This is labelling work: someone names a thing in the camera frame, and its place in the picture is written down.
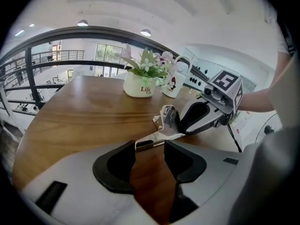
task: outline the human arm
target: human arm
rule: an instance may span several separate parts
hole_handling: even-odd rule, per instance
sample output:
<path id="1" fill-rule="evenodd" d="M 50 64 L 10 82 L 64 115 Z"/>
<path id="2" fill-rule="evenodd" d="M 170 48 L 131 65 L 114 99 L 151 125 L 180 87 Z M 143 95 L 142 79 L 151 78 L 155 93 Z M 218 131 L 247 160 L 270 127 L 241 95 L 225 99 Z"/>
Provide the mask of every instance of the human arm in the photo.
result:
<path id="1" fill-rule="evenodd" d="M 280 74 L 286 68 L 291 56 L 283 53 L 277 53 L 277 66 L 271 85 L 276 82 Z M 270 112 L 274 110 L 273 105 L 267 97 L 268 89 L 263 89 L 253 93 L 244 94 L 239 105 L 239 110 L 251 112 Z"/>

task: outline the cartoon penguin print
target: cartoon penguin print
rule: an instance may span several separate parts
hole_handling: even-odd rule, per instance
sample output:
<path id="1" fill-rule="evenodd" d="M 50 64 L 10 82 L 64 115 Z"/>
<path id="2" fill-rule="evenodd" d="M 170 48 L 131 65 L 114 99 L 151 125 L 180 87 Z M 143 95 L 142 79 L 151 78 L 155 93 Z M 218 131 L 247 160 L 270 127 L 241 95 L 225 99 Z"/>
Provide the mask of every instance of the cartoon penguin print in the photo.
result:
<path id="1" fill-rule="evenodd" d="M 176 84 L 176 79 L 175 77 L 172 77 L 171 81 L 168 82 L 169 85 L 168 90 L 172 92 L 176 88 L 175 84 Z"/>

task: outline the black cable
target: black cable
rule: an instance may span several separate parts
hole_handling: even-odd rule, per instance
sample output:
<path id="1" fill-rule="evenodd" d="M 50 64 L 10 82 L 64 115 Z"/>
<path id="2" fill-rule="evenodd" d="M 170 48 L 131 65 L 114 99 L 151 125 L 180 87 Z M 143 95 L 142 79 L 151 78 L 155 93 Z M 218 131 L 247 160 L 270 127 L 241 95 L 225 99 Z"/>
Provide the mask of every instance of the black cable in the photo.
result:
<path id="1" fill-rule="evenodd" d="M 228 127 L 228 130 L 229 130 L 229 133 L 230 133 L 231 137 L 232 137 L 233 140 L 234 140 L 235 145 L 238 147 L 239 152 L 242 152 L 242 149 L 240 149 L 240 146 L 239 146 L 239 144 L 238 144 L 238 141 L 236 141 L 235 138 L 234 138 L 233 131 L 231 130 L 230 125 L 227 124 L 227 127 Z"/>

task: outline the green leaves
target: green leaves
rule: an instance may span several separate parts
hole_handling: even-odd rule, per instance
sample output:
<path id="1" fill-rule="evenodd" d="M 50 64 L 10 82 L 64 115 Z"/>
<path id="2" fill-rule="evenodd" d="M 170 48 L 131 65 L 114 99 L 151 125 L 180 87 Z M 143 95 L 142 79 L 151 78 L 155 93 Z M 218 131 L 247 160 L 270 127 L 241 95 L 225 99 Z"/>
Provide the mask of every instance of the green leaves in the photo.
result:
<path id="1" fill-rule="evenodd" d="M 145 76 L 144 72 L 140 69 L 139 70 L 138 69 L 129 69 L 128 72 L 134 73 L 138 76 Z"/>
<path id="2" fill-rule="evenodd" d="M 126 62 L 128 62 L 130 65 L 132 65 L 135 69 L 141 70 L 139 65 L 137 65 L 137 63 L 129 58 L 123 58 L 122 59 Z"/>
<path id="3" fill-rule="evenodd" d="M 145 59 L 148 58 L 148 56 L 149 56 L 148 48 L 145 48 L 142 52 L 141 64 L 143 64 L 145 62 Z"/>
<path id="4" fill-rule="evenodd" d="M 122 59 L 124 61 L 126 61 L 128 64 L 132 65 L 134 68 L 128 70 L 128 72 L 134 73 L 138 76 L 142 76 L 142 77 L 148 77 L 148 78 L 155 78 L 155 77 L 163 77 L 163 80 L 165 79 L 166 76 L 168 76 L 168 72 L 166 68 L 162 68 L 157 66 L 157 56 L 153 57 L 153 51 L 148 51 L 148 48 L 145 48 L 142 52 L 141 55 L 141 61 L 139 62 L 139 64 L 143 64 L 145 63 L 145 59 L 148 59 L 149 62 L 147 62 L 147 66 L 144 67 L 139 67 L 139 65 L 128 58 L 123 58 Z"/>

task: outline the white ceiling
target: white ceiling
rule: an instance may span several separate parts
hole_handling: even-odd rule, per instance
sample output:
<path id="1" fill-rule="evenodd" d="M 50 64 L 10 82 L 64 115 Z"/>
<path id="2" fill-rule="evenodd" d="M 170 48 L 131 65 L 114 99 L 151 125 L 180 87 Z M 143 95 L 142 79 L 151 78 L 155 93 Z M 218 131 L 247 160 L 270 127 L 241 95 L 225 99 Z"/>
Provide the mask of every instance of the white ceiling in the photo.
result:
<path id="1" fill-rule="evenodd" d="M 36 34 L 85 19 L 89 25 L 137 34 L 147 28 L 151 39 L 174 50 L 188 44 L 216 45 L 274 67 L 275 33 L 264 16 L 262 0 L 33 0 L 1 53 Z M 14 37 L 21 29 L 25 32 Z"/>

